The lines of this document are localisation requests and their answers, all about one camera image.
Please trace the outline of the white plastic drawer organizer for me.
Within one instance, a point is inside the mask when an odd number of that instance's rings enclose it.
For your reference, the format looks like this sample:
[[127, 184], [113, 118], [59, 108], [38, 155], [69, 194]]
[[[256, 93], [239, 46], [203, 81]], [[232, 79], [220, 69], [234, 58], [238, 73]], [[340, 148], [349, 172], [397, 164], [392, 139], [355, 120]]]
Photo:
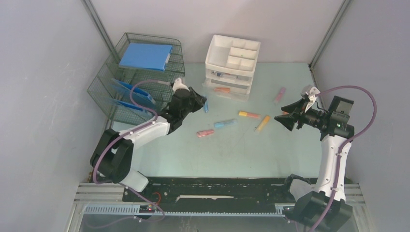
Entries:
[[[205, 59], [203, 86], [212, 90], [215, 87], [228, 87], [230, 93], [216, 92], [216, 95], [235, 101], [248, 101], [260, 47], [258, 41], [214, 35]], [[216, 73], [237, 75], [237, 79], [216, 77]]]

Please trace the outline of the blue transparent correction tape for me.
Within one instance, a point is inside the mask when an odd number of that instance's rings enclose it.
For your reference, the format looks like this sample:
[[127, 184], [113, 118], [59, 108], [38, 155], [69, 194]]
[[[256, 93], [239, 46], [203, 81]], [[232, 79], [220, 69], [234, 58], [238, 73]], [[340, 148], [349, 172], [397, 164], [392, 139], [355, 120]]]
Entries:
[[203, 110], [204, 110], [205, 113], [208, 113], [208, 112], [209, 112], [208, 101], [206, 101], [206, 102], [204, 103]]

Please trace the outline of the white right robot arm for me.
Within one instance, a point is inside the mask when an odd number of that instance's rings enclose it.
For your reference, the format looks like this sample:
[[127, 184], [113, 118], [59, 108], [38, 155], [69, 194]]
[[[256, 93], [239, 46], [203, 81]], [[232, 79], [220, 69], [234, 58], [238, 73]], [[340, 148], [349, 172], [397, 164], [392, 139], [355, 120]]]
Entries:
[[287, 202], [294, 207], [284, 210], [285, 216], [315, 232], [336, 232], [352, 216], [352, 207], [346, 204], [344, 178], [350, 143], [342, 151], [341, 145], [354, 136], [354, 127], [348, 124], [353, 101], [335, 96], [326, 111], [308, 108], [307, 98], [282, 107], [284, 115], [275, 120], [292, 131], [303, 125], [321, 132], [322, 157], [315, 185], [295, 174], [290, 175], [281, 189]]

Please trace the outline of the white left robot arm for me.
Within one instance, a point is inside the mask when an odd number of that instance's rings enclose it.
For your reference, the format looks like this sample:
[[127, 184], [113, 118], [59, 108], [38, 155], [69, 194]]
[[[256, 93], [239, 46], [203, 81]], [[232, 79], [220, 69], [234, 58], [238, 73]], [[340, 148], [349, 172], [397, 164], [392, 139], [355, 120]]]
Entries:
[[206, 101], [207, 98], [193, 88], [180, 88], [158, 118], [147, 122], [145, 127], [105, 130], [90, 158], [91, 166], [108, 181], [132, 188], [139, 200], [148, 201], [153, 195], [153, 188], [148, 185], [148, 178], [132, 164], [134, 150], [177, 130], [188, 114], [202, 109]]

